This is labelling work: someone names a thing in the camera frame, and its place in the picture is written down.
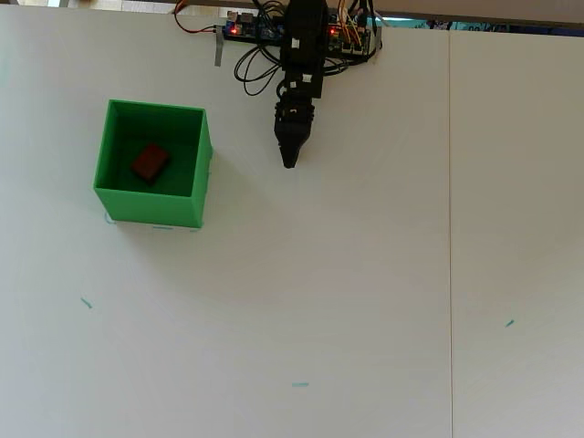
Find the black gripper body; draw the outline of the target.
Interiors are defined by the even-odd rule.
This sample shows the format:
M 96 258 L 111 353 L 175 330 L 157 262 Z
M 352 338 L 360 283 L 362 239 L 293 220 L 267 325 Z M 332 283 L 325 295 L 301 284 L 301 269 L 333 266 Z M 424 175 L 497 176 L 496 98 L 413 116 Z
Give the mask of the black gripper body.
M 308 136 L 314 120 L 313 98 L 304 91 L 283 87 L 276 90 L 276 95 L 275 135 Z

